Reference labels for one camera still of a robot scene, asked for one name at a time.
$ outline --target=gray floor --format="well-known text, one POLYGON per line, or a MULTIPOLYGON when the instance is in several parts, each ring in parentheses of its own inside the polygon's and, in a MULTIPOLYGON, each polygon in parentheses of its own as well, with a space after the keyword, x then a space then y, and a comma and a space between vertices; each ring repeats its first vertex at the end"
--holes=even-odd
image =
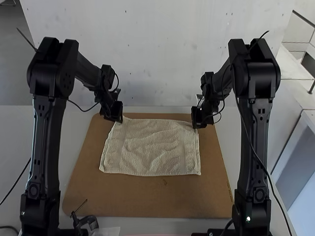
POLYGON ((33 49, 18 33, 19 28, 32 42, 19 1, 16 7, 0 6, 0 105, 31 105, 26 81, 33 49))

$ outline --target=white panel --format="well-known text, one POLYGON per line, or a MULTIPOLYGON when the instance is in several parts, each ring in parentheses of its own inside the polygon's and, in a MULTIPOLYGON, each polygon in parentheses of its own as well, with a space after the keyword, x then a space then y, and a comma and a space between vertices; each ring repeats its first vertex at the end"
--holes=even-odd
MULTIPOLYGON (((293 0, 22 0, 36 46, 44 36, 73 38, 97 66, 110 64, 125 105, 191 106, 200 77, 217 71, 227 43, 249 43, 266 30, 274 55, 293 0)), ((90 105, 93 94, 77 85, 71 98, 90 105)))
POLYGON ((309 44, 307 49, 306 49, 306 52, 313 58, 315 59, 315 47, 314 47, 314 44, 309 44))
POLYGON ((279 48, 276 60, 281 70, 281 79, 313 79, 313 76, 300 63, 297 63, 295 57, 283 45, 279 48))
POLYGON ((284 32, 282 42, 309 42, 314 28, 301 18, 292 14, 284 32))
POLYGON ((299 196, 296 198, 288 215, 294 225, 295 231, 299 236, 314 235, 315 219, 315 174, 312 175, 299 196))
POLYGON ((270 113, 268 134, 268 169, 275 166, 302 108, 288 90, 290 81, 281 81, 270 113))
POLYGON ((313 34, 310 43, 315 46, 315 35, 313 34))
POLYGON ((315 1, 314 0, 296 0, 294 10, 300 13, 309 21, 315 23, 315 1))
POLYGON ((291 52, 291 51, 300 51, 305 52, 307 47, 309 46, 309 43, 282 43, 285 48, 291 52))
POLYGON ((291 54, 295 57, 297 60, 302 60, 304 56, 304 52, 291 52, 291 54))

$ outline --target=concrete wall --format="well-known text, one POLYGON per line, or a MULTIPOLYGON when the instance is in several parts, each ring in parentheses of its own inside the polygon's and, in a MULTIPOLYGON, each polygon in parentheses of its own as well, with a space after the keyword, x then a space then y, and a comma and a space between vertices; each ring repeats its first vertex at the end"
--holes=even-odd
POLYGON ((315 173, 305 185, 288 211, 298 236, 314 235, 315 219, 315 173))
POLYGON ((0 6, 0 105, 31 105, 26 70, 34 51, 18 33, 32 41, 20 3, 0 6))
MULTIPOLYGON (((200 77, 217 71, 231 38, 265 36, 277 54, 293 0, 23 0, 35 45, 44 36, 76 39, 97 66, 110 64, 127 106, 191 106, 200 77)), ((71 99, 94 95, 75 84, 71 99)))

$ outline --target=robotic arm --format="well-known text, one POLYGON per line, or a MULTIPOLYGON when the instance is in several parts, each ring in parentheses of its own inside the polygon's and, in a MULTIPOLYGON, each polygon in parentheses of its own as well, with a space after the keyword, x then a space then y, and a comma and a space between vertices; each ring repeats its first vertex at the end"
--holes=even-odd
POLYGON ((75 77, 95 94, 101 104, 100 114, 111 121, 123 122, 123 103, 118 101, 120 89, 109 91, 115 71, 109 65, 101 69, 79 52, 79 43, 45 37, 27 71, 33 94, 34 133, 31 168, 24 194, 21 196, 20 220, 25 236, 84 235, 75 217, 75 230, 59 230, 60 190, 58 159, 63 114, 72 93, 75 77))
MULTIPOLYGON (((100 114, 105 119, 122 122, 123 104, 118 101, 120 89, 109 91, 116 74, 111 66, 103 65, 99 69, 84 58, 78 48, 75 40, 60 43, 46 37, 28 68, 34 133, 31 168, 20 206, 25 236, 87 235, 80 226, 83 222, 96 221, 93 216, 80 221, 73 214, 74 229, 58 229, 58 159, 63 114, 75 78, 94 92, 95 102, 101 104, 100 114)), ((192 125, 205 128, 213 124, 213 116, 220 112, 219 103, 224 102, 233 89, 242 119, 241 167, 232 208, 236 230, 226 231, 224 235, 266 236, 271 201, 264 168, 267 166, 269 115, 280 84, 280 69, 264 39, 254 39, 250 45, 245 45, 242 39, 231 39, 228 49, 229 58, 223 67, 217 73, 206 72, 201 78, 204 99, 200 106, 201 100, 198 107, 191 108, 192 125)), ((210 232, 217 236, 222 230, 209 229, 208 235, 210 232)))
POLYGON ((280 85, 280 68, 264 39, 254 39, 250 45, 245 45, 242 39, 231 39, 228 49, 229 58, 222 68, 201 77, 204 100, 201 106, 191 108, 192 125, 204 128, 213 124, 220 101, 233 89, 242 119, 241 167, 232 208, 235 231, 224 235, 267 236, 271 214, 265 172, 268 123, 280 85))

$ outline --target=cable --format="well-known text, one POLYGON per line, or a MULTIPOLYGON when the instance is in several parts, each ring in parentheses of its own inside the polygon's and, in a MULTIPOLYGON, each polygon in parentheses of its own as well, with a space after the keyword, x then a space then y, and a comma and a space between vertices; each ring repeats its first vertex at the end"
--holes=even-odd
POLYGON ((264 164, 262 163, 262 161, 261 161, 260 158, 258 157, 257 153, 255 152, 254 147, 252 146, 252 142, 251 142, 250 136, 249 136, 248 131, 247 131, 246 126, 245 126, 243 114, 242 114, 242 112, 241 112, 241 109, 240 109, 240 106, 239 106, 239 103, 238 103, 238 100, 237 100, 236 93, 235 93, 235 101, 236 101, 237 109, 238 109, 238 111, 239 111, 239 113, 240 113, 241 121, 242 121, 242 123, 243 123, 244 130, 245 130, 247 139, 248 139, 248 141, 249 141, 249 143, 250 143, 250 146, 251 146, 251 149, 252 149, 252 151, 253 151, 253 153, 254 153, 254 157, 256 158, 256 160, 258 161, 258 163, 261 165, 261 167, 262 167, 264 173, 265 173, 266 176, 268 177, 268 180, 269 180, 269 183, 270 183, 271 192, 272 192, 272 194, 274 195, 274 197, 275 197, 275 199, 276 199, 276 201, 277 201, 277 203, 278 203, 278 205, 279 205, 279 207, 280 207, 280 209, 281 209, 281 212, 282 212, 282 214, 283 214, 283 217, 284 217, 284 220, 285 220, 287 229, 289 230, 290 236, 292 236, 291 228, 290 228, 290 226, 289 226, 288 220, 287 220, 286 215, 285 215, 285 213, 284 213, 284 209, 283 209, 282 205, 280 204, 280 201, 279 201, 278 197, 277 197, 276 194, 275 194, 275 190, 274 190, 274 187, 273 187, 273 184, 272 184, 272 181, 271 181, 271 177, 270 177, 270 175, 269 175, 269 173, 268 173, 266 167, 264 166, 264 164))
POLYGON ((227 231, 228 227, 230 227, 233 224, 233 220, 230 219, 229 222, 226 224, 225 228, 223 229, 222 233, 220 234, 220 236, 224 236, 225 231, 227 231))
POLYGON ((118 89, 119 78, 118 78, 118 75, 116 73, 115 73, 115 75, 116 75, 116 78, 117 78, 117 85, 116 85, 116 88, 113 91, 110 91, 110 92, 115 92, 118 89))
POLYGON ((218 121, 216 121, 216 122, 214 122, 213 124, 216 124, 216 123, 218 123, 218 122, 221 120, 221 118, 222 118, 222 114, 221 114, 221 113, 219 113, 218 115, 220 115, 219 120, 218 120, 218 121))
POLYGON ((90 111, 91 109, 93 109, 93 108, 98 104, 98 102, 97 102, 97 103, 95 103, 93 106, 91 106, 90 108, 88 108, 87 110, 82 110, 82 108, 79 107, 79 105, 77 105, 75 102, 72 102, 72 101, 69 100, 69 99, 67 99, 67 101, 70 102, 70 103, 72 103, 73 105, 75 105, 77 108, 79 108, 81 112, 88 112, 88 111, 90 111))
POLYGON ((266 33, 268 33, 269 32, 269 30, 267 30, 265 33, 263 33, 262 35, 261 35, 261 37, 259 37, 259 39, 256 41, 256 42, 254 42, 253 43, 253 45, 251 45, 249 48, 248 48, 248 52, 250 52, 252 49, 253 49, 253 47, 263 38, 263 36, 265 36, 266 35, 266 33))
POLYGON ((2 205, 2 203, 5 201, 5 199, 9 196, 9 194, 12 192, 12 190, 14 189, 14 187, 16 186, 16 184, 18 183, 18 181, 20 180, 22 174, 24 173, 25 169, 27 168, 27 166, 29 165, 31 159, 28 160, 28 162, 26 163, 24 169, 22 170, 22 172, 20 173, 19 177, 17 178, 17 180, 14 182, 13 186, 11 187, 11 189, 9 190, 9 192, 6 194, 6 196, 2 199, 2 201, 0 202, 0 206, 2 205))
POLYGON ((10 225, 0 226, 0 230, 2 230, 2 229, 11 229, 16 233, 16 235, 19 235, 19 231, 16 228, 14 228, 13 226, 10 226, 10 225))

